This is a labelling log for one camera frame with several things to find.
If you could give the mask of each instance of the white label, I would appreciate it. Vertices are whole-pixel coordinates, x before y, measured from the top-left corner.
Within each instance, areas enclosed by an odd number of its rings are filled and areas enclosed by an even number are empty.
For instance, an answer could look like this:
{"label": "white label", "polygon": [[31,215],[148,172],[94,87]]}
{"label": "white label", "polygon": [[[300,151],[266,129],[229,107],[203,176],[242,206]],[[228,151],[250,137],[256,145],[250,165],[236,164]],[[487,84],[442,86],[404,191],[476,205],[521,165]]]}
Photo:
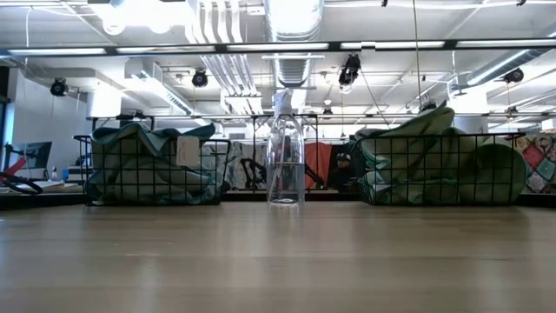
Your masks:
{"label": "white label", "polygon": [[177,138],[175,163],[179,166],[197,166],[201,162],[199,138],[180,136]]}

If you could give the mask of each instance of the white wall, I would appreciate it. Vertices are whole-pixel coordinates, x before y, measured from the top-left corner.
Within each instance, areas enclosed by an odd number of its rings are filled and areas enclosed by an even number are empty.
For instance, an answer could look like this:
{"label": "white wall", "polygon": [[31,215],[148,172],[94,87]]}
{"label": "white wall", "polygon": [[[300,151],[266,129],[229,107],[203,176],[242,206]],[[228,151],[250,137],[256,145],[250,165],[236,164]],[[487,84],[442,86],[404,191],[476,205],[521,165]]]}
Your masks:
{"label": "white wall", "polygon": [[[20,70],[10,71],[10,82],[13,130],[9,143],[52,142],[48,170],[56,166],[61,176],[62,169],[79,157],[79,143],[72,137],[91,131],[91,122],[85,120],[87,104],[77,103],[73,97],[53,97],[49,88],[24,78]],[[11,162],[16,160],[17,156],[12,156]],[[17,174],[29,176],[27,170]],[[40,178],[43,170],[32,170],[31,175]]]}

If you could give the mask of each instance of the ceiling light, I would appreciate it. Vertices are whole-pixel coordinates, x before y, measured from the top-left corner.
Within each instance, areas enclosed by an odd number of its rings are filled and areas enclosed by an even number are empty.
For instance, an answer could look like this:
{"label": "ceiling light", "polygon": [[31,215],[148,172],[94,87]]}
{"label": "ceiling light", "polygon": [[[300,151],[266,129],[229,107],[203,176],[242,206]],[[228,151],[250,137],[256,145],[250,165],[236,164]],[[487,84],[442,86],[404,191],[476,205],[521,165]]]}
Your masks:
{"label": "ceiling light", "polygon": [[200,45],[200,46],[176,46],[176,47],[129,47],[129,48],[116,48],[118,53],[122,54],[141,54],[141,53],[198,53],[198,52],[214,52],[215,46],[212,45]]}
{"label": "ceiling light", "polygon": [[205,116],[207,119],[249,119],[251,116],[228,115],[228,116]]}
{"label": "ceiling light", "polygon": [[340,43],[340,49],[342,50],[361,50],[361,43]]}
{"label": "ceiling light", "polygon": [[504,48],[529,46],[554,46],[556,39],[512,39],[512,40],[463,40],[457,43],[458,48]]}
{"label": "ceiling light", "polygon": [[342,50],[362,50],[362,49],[373,49],[375,42],[360,42],[360,43],[340,43],[340,49]]}
{"label": "ceiling light", "polygon": [[416,49],[417,46],[420,49],[425,49],[425,48],[442,48],[444,47],[444,43],[443,41],[430,41],[430,42],[426,42],[426,41],[421,41],[421,42],[415,42],[415,41],[406,41],[406,42],[377,42],[375,45],[375,48],[377,50],[379,49]]}
{"label": "ceiling light", "polygon": [[326,50],[328,43],[258,43],[258,44],[232,44],[228,51],[257,52],[257,51],[284,51],[284,50]]}
{"label": "ceiling light", "polygon": [[363,49],[372,49],[376,46],[376,42],[361,42],[361,47]]}
{"label": "ceiling light", "polygon": [[296,55],[273,55],[273,56],[262,56],[262,60],[315,60],[315,59],[324,59],[323,55],[304,55],[304,56],[296,56]]}
{"label": "ceiling light", "polygon": [[104,48],[61,48],[61,49],[14,49],[8,50],[12,56],[86,56],[106,54]]}

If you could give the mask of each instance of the desk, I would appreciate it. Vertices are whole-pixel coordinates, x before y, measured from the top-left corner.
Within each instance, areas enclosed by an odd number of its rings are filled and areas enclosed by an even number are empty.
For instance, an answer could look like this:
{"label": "desk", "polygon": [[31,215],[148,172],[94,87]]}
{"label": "desk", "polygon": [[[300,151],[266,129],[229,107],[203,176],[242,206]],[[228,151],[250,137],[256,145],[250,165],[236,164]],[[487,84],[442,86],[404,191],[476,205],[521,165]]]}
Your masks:
{"label": "desk", "polygon": [[556,215],[306,203],[0,212],[5,312],[551,312]]}

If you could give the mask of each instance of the green cloth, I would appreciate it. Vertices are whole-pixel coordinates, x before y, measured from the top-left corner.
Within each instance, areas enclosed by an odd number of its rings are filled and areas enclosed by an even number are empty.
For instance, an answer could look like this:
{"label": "green cloth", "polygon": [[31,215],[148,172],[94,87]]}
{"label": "green cloth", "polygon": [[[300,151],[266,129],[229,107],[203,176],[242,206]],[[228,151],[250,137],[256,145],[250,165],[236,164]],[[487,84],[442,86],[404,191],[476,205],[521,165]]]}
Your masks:
{"label": "green cloth", "polygon": [[104,203],[190,203],[215,198],[219,186],[208,170],[175,164],[179,136],[211,138],[213,124],[180,133],[148,130],[140,123],[121,129],[99,128],[91,134],[92,163],[88,195]]}
{"label": "green cloth", "polygon": [[355,134],[369,170],[360,183],[375,203],[503,204],[516,199],[526,185],[523,156],[504,138],[465,136],[451,127],[453,117],[443,104],[393,130]]}

